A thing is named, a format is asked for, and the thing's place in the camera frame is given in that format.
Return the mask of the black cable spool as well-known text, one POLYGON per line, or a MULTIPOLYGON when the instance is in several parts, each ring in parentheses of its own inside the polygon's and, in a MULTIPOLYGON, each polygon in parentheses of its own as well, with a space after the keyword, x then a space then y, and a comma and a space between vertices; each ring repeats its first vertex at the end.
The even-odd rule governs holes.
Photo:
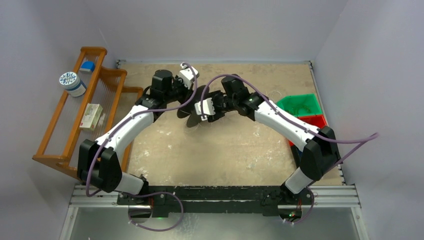
POLYGON ((201 85, 196 89, 196 93, 193 99, 184 107, 177 110, 176 116, 179 119, 184 119, 188 117, 186 121, 187 128, 193 128, 197 126, 202 120, 201 117, 197 114, 195 104, 198 103, 201 99, 202 92, 206 86, 201 85))

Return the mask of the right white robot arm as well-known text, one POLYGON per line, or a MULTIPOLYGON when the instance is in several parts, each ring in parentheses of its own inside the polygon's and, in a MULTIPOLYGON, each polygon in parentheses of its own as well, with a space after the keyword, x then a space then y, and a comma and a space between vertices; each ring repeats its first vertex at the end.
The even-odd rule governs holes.
POLYGON ((204 89, 201 93, 196 110, 202 120, 211 122, 236 111, 275 130, 302 151, 299 166, 280 187, 284 202, 294 203, 304 189, 338 165, 341 156, 332 128, 317 127, 291 115, 237 74, 220 77, 224 92, 211 95, 204 89))

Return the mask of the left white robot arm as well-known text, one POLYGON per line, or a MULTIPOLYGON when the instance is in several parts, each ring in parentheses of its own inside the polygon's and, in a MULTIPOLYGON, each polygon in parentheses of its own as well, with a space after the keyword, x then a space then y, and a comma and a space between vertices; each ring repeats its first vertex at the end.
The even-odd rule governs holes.
POLYGON ((128 145, 145 128, 154 123, 168 104, 179 102, 185 107, 194 98, 199 72, 183 65, 179 74, 166 69, 152 76, 149 93, 142 93, 130 112, 113 128, 96 140, 84 140, 79 146, 77 177, 86 186, 106 193, 124 192, 138 205, 149 199, 148 182, 140 176, 123 172, 121 159, 128 145))

